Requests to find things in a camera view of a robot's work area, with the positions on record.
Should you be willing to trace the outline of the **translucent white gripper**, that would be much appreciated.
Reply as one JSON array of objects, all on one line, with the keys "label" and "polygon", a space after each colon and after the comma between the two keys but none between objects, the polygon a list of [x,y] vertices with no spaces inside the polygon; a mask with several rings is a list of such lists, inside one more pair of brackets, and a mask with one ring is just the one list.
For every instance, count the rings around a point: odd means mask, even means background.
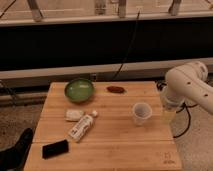
[{"label": "translucent white gripper", "polygon": [[166,98],[162,98],[162,120],[165,124],[169,124],[176,115],[177,105]]}]

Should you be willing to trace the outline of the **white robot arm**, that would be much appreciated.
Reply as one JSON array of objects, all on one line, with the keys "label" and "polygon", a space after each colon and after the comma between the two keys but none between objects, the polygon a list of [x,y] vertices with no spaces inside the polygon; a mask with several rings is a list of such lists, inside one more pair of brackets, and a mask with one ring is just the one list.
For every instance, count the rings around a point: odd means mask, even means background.
[{"label": "white robot arm", "polygon": [[169,124],[177,109],[189,99],[213,115],[213,87],[206,83],[208,69],[200,61],[170,69],[165,75],[166,86],[160,92],[162,120]]}]

